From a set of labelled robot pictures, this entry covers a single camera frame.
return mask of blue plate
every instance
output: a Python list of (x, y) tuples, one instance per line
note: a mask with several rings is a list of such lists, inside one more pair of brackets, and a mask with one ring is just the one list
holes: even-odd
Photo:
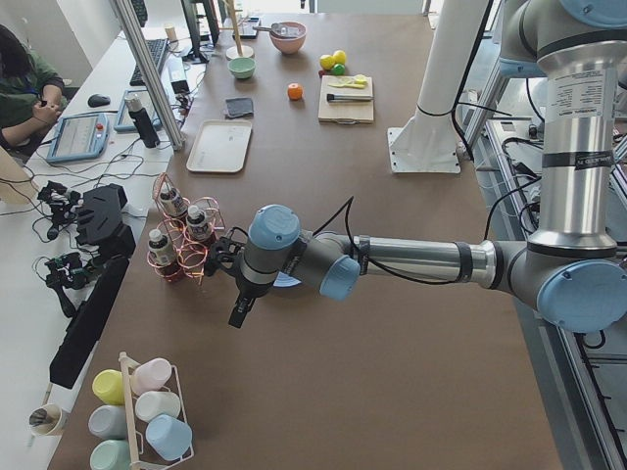
[(276, 280), (274, 281), (274, 287), (293, 287), (301, 283), (298, 279), (295, 279), (282, 272), (278, 273)]

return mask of computer mouse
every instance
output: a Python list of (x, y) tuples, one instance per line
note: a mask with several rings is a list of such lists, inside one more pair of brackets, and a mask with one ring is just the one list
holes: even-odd
[(111, 98), (105, 95), (91, 95), (87, 100), (87, 106), (89, 108), (98, 108), (99, 106), (105, 106), (111, 103)]

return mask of person's hand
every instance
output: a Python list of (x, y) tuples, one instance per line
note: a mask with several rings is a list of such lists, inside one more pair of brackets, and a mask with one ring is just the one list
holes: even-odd
[(41, 106), (41, 102), (37, 102), (32, 107), (32, 116), (47, 127), (54, 125), (60, 115), (58, 105)]

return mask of yellow cup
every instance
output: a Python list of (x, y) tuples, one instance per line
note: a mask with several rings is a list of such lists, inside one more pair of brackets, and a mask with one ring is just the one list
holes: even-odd
[(124, 404), (121, 372), (107, 369), (100, 372), (91, 384), (91, 390), (104, 404)]

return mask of blue joint cap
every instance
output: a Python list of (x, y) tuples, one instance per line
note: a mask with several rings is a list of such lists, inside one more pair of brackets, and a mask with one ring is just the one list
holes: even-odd
[(553, 325), (601, 331), (627, 312), (627, 273), (604, 259), (574, 262), (543, 284), (537, 300), (538, 312)]
[(320, 284), (320, 293), (336, 301), (343, 301), (360, 277), (360, 264), (348, 255), (335, 260)]
[(515, 61), (499, 57), (501, 75), (508, 78), (535, 78), (547, 76), (535, 62)]
[(248, 238), (263, 250), (282, 250), (292, 245), (300, 233), (298, 216), (285, 206), (273, 204), (257, 211)]
[(559, 0), (561, 6), (578, 22), (602, 29), (627, 27), (625, 0)]

